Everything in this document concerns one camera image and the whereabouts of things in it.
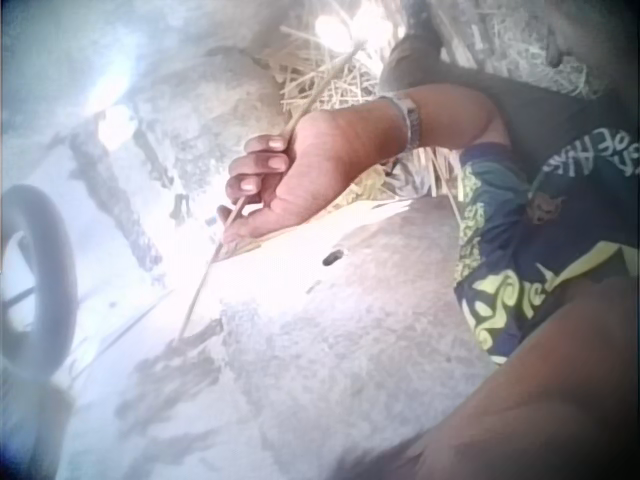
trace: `wrist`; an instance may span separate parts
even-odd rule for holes
[[[401,154],[407,147],[405,119],[388,99],[331,112],[344,132],[348,161],[361,172]]]

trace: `black rubber tire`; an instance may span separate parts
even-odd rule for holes
[[[29,243],[36,279],[35,319],[29,332],[18,332],[2,312],[1,352],[18,373],[48,378],[66,359],[75,333],[78,290],[73,251],[58,209],[30,185],[13,186],[2,195],[3,257],[11,238],[20,232]]]

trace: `wristwatch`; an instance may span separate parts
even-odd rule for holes
[[[422,136],[422,122],[420,111],[413,100],[402,93],[385,94],[380,98],[391,101],[404,117],[409,138],[407,139],[407,148],[403,153],[411,152],[418,148],[420,146],[420,137]]]

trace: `blue t-shirt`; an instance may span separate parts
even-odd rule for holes
[[[455,293],[496,363],[557,310],[571,280],[638,275],[639,158],[626,132],[601,128],[530,185],[505,145],[463,152]]]

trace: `hand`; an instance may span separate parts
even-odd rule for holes
[[[245,145],[247,155],[229,167],[227,196],[235,205],[249,197],[249,204],[263,206],[238,216],[224,235],[225,243],[258,238],[300,225],[328,207],[366,169],[349,129],[334,112],[307,115],[296,128],[289,148],[279,136],[262,135]],[[226,222],[231,210],[221,206]]]

